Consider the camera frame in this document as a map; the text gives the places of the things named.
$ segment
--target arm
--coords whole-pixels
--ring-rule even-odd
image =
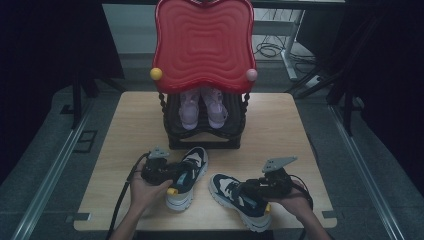
[[[137,166],[137,170],[131,180],[131,204],[127,214],[122,219],[122,222],[115,229],[110,240],[131,239],[140,219],[146,208],[152,203],[160,192],[167,189],[172,180],[163,182],[159,186],[152,186],[146,183],[140,174],[143,164]]]
[[[294,181],[295,184],[302,186],[300,182]],[[293,188],[291,193],[282,199],[266,199],[269,202],[281,204],[289,213],[293,214],[299,222],[302,223],[306,230],[308,238],[311,240],[330,240],[330,236],[325,231],[317,216],[309,207],[309,203],[303,194]]]

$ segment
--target black and white sneaker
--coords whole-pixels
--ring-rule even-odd
[[[243,192],[243,183],[237,179],[215,174],[209,182],[209,192],[219,204],[235,209],[251,231],[263,232],[270,226],[269,203],[261,198],[247,196]]]
[[[208,154],[202,147],[188,151],[180,162],[181,174],[167,191],[166,205],[175,211],[184,211],[193,200],[193,186],[208,169]]]

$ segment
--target desk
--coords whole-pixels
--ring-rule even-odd
[[[91,217],[87,221],[75,221],[75,229],[107,230],[133,164],[155,146],[167,149],[168,139],[159,103],[155,92],[122,94],[78,211],[90,213]],[[180,161],[186,152],[169,151],[170,162]],[[267,159],[292,155],[298,156],[298,160],[286,166],[286,171],[305,181],[314,199],[314,212],[323,226],[336,226],[337,219],[324,218],[322,214],[333,208],[291,95],[252,93],[240,149],[207,152],[208,171],[194,187],[191,206],[182,213],[173,212],[167,208],[165,196],[161,196],[146,210],[137,225],[138,230],[247,230],[236,211],[222,207],[211,197],[207,187],[211,175],[222,172],[241,181],[258,178],[263,176],[261,169]],[[129,192],[122,202],[117,224],[129,207]],[[271,215],[270,229],[302,227],[280,205],[272,203]]]

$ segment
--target black cable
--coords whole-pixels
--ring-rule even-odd
[[[309,194],[309,189],[306,186],[305,182],[303,182],[303,180],[300,177],[296,176],[296,175],[289,175],[289,176],[290,177],[294,177],[297,180],[299,180],[302,183],[302,185],[305,187],[305,188],[303,188],[303,187],[297,185],[296,183],[292,183],[292,187],[293,188],[296,188],[301,193],[303,193],[303,195],[305,195],[306,200],[308,200],[309,207],[311,207],[311,210],[314,210],[314,201],[313,201],[313,199],[311,197],[311,194]]]
[[[269,16],[270,19],[275,20],[278,9],[274,9],[274,10],[275,11],[273,12],[272,16],[271,16],[270,9],[268,9],[268,11],[264,14],[264,16],[268,13],[270,14]],[[285,48],[286,39],[284,39],[284,43],[283,43],[281,38],[279,38],[278,36],[272,36],[274,38],[277,38],[281,42],[282,46],[279,46],[278,44],[269,43],[268,40],[270,37],[271,36],[266,35],[264,39],[262,40],[262,42],[256,45],[256,52],[254,52],[253,54],[260,53],[262,56],[266,58],[273,58],[279,55],[281,51],[283,51],[283,49]]]
[[[279,36],[273,36],[274,38],[277,38],[278,39],[278,41],[280,41],[280,43],[281,43],[281,51],[283,51],[283,49],[286,49],[286,40],[287,40],[287,36],[286,37],[284,37],[284,42],[283,42],[283,40],[281,40],[281,38],[279,37]]]
[[[302,71],[301,69],[299,69],[298,65],[305,64],[305,65],[314,65],[315,66],[317,64],[317,62],[315,60],[315,56],[302,56],[302,55],[290,53],[290,58],[293,61],[296,62],[294,64],[294,67],[297,71],[299,71],[301,73],[308,73],[309,71]]]
[[[112,220],[110,222],[109,231],[106,236],[106,240],[108,240],[114,231],[116,217],[118,216],[119,207],[121,206],[122,200],[125,197],[125,193],[127,192],[128,187],[130,186],[131,179],[133,178],[134,172],[137,169],[138,164],[143,160],[143,158],[149,156],[150,152],[141,155],[141,157],[137,160],[136,164],[132,167],[130,174],[127,177],[127,181],[125,181],[124,187],[122,188],[121,194],[119,195],[118,201],[115,205],[115,210],[113,211]]]
[[[290,20],[291,20],[291,17],[293,16],[293,9],[292,9],[292,11],[290,12],[290,16],[289,16],[289,22],[290,22]]]

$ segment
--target pink sneaker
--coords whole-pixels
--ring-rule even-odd
[[[202,87],[201,93],[208,109],[209,125],[212,128],[221,128],[228,117],[228,111],[222,104],[222,92],[215,88]]]
[[[199,97],[198,88],[180,93],[181,107],[179,110],[181,123],[187,130],[192,130],[197,126],[199,116]]]

